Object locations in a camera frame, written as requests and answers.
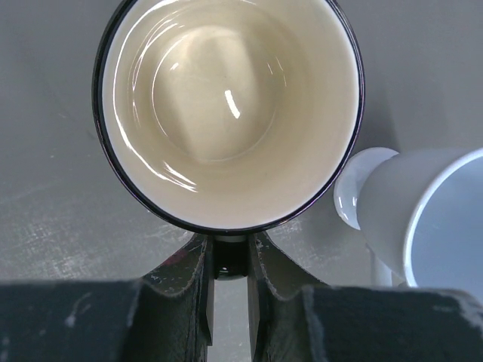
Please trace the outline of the cream speckled mug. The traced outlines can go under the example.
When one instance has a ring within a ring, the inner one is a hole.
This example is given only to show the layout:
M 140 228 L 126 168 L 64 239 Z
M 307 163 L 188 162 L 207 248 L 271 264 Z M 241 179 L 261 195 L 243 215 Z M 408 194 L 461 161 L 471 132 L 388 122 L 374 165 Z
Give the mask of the cream speckled mug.
M 214 241 L 235 277 L 248 239 L 310 208 L 358 136 L 365 74 L 336 1 L 123 1 L 100 40 L 100 145 L 148 211 Z

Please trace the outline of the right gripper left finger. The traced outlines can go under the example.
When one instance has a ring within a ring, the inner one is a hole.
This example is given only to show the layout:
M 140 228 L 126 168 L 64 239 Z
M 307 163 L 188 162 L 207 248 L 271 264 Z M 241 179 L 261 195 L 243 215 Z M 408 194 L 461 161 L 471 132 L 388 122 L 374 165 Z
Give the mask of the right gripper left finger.
M 213 243 L 194 234 L 143 277 L 140 361 L 206 361 L 213 342 Z

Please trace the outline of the pale blue footed mug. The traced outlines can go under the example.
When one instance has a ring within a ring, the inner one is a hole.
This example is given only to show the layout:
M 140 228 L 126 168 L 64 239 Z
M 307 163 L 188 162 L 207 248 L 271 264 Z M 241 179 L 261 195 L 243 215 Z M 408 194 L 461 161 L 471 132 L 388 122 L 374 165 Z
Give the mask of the pale blue footed mug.
M 364 235 L 373 284 L 482 286 L 480 149 L 363 150 L 336 181 L 334 206 Z

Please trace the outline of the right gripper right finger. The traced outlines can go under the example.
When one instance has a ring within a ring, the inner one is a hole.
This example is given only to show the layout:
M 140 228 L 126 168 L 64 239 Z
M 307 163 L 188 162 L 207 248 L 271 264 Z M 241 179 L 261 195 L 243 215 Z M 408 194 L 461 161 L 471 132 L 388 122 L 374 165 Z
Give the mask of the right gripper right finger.
M 253 361 L 313 361 L 304 287 L 325 283 L 272 242 L 248 237 L 248 318 Z

